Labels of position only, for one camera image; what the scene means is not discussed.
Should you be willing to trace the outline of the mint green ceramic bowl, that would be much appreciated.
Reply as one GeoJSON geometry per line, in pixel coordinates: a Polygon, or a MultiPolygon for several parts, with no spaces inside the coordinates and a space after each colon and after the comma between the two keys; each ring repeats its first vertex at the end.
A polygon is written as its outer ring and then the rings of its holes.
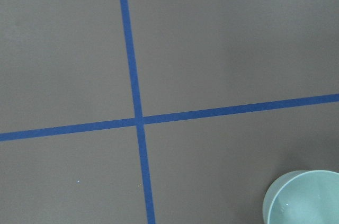
{"type": "Polygon", "coordinates": [[[277,178],[262,205],[264,223],[338,223],[338,173],[293,171],[277,178]]]}

